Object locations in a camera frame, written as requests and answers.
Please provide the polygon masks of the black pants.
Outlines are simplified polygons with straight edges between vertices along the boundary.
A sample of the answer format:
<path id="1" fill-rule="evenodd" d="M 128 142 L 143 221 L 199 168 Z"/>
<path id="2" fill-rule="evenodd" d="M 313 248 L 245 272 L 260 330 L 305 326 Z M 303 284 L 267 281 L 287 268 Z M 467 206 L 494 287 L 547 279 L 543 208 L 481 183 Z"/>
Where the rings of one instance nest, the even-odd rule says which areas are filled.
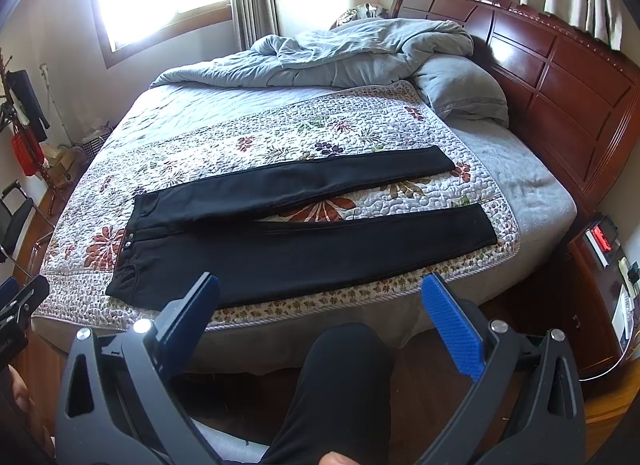
<path id="1" fill-rule="evenodd" d="M 337 222 L 292 222 L 297 208 L 450 172 L 436 147 L 283 162 L 140 194 L 107 295 L 160 310 L 204 272 L 238 307 L 397 277 L 494 245 L 477 204 Z"/>

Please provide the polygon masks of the person's black trouser leg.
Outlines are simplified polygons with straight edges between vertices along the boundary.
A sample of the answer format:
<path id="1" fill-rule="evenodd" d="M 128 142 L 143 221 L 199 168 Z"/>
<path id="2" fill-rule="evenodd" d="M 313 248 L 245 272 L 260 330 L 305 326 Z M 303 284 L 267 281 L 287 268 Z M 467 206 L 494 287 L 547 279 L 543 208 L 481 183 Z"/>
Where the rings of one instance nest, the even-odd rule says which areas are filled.
<path id="1" fill-rule="evenodd" d="M 311 346 L 263 464 L 385 464 L 390 351 L 369 326 L 332 327 Z"/>

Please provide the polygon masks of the grey fitted bed sheet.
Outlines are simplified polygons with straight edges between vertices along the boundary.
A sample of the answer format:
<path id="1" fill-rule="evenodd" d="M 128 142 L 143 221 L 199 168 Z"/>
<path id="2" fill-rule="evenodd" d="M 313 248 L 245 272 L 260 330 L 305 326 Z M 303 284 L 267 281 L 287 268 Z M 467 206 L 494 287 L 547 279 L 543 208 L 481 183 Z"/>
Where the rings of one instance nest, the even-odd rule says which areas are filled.
<path id="1" fill-rule="evenodd" d="M 511 133 L 485 121 L 462 121 L 454 132 L 496 177 L 521 232 L 518 254 L 504 263 L 468 275 L 444 275 L 458 296 L 480 305 L 525 279 L 558 245 L 577 210 L 570 193 Z M 49 271 L 46 277 L 50 295 L 35 312 L 32 329 L 60 355 L 68 355 L 78 329 L 112 334 L 128 329 L 139 318 L 107 305 L 103 279 L 72 277 L 62 271 Z M 310 310 L 286 309 L 284 317 L 276 320 L 260 318 L 256 309 L 247 315 L 228 311 L 224 320 L 206 329 L 188 368 L 202 373 L 265 374 L 297 367 L 321 332 L 350 322 L 372 327 L 392 348 L 406 346 L 433 326 L 417 289 L 371 301 L 347 292 Z"/>

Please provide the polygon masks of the red bag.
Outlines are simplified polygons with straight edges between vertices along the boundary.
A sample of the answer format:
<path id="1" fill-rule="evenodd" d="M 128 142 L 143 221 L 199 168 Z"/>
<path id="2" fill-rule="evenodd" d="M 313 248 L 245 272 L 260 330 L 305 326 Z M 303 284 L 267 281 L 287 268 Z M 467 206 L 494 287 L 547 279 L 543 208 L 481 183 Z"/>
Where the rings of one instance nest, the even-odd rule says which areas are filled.
<path id="1" fill-rule="evenodd" d="M 44 154 L 40 144 L 30 130 L 15 132 L 11 139 L 14 155 L 23 173 L 34 176 L 39 173 L 44 163 Z"/>

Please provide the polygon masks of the wooden nightstand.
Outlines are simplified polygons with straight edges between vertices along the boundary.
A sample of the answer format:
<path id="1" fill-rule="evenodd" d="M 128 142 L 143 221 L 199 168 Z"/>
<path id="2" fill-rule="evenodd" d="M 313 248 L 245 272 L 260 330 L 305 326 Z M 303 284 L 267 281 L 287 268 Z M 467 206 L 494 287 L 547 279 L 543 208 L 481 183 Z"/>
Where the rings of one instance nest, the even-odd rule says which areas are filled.
<path id="1" fill-rule="evenodd" d="M 561 285 L 562 331 L 584 383 L 613 372 L 629 357 L 639 313 L 622 244 L 603 268 L 585 237 L 587 228 L 567 244 Z"/>

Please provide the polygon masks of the digital alarm clock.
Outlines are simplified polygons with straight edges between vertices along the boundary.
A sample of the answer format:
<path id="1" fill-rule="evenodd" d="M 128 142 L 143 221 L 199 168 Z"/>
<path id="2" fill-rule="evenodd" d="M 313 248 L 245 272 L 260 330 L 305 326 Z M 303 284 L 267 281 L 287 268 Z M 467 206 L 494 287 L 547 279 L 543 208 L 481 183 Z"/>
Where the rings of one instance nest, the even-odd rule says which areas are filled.
<path id="1" fill-rule="evenodd" d="M 600 216 L 591 222 L 585 237 L 603 268 L 612 263 L 620 249 L 620 235 L 610 216 Z"/>

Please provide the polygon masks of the grey pillow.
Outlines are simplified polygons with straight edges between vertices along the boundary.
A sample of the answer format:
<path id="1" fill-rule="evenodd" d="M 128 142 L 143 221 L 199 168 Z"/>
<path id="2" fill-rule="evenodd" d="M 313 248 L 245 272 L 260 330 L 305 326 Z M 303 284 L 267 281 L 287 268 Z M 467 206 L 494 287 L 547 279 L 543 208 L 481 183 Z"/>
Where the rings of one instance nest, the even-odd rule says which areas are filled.
<path id="1" fill-rule="evenodd" d="M 495 77 L 469 58 L 434 55 L 410 77 L 410 82 L 444 121 L 493 120 L 509 127 L 506 94 Z"/>

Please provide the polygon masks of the dark red wooden headboard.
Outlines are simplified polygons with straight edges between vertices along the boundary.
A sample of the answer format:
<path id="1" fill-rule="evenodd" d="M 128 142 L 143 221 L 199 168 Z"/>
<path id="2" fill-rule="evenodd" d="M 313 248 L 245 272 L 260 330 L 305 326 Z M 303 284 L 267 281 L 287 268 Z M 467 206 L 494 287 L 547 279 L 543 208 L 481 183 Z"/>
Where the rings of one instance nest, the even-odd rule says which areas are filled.
<path id="1" fill-rule="evenodd" d="M 552 14 L 510 0 L 394 0 L 394 17 L 451 20 L 501 86 L 509 127 L 590 217 L 639 138 L 639 69 Z"/>

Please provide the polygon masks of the grey-blue comforter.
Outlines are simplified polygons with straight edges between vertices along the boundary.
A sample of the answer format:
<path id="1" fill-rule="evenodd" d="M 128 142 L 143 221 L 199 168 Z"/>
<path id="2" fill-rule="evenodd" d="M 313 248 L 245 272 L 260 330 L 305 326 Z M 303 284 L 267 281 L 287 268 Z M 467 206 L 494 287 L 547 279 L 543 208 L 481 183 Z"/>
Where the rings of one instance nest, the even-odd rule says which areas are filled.
<path id="1" fill-rule="evenodd" d="M 169 69 L 152 87 L 194 83 L 220 88 L 388 85 L 431 56 L 469 57 L 474 40 L 456 22 L 370 18 L 294 37 L 267 35 L 237 52 Z"/>

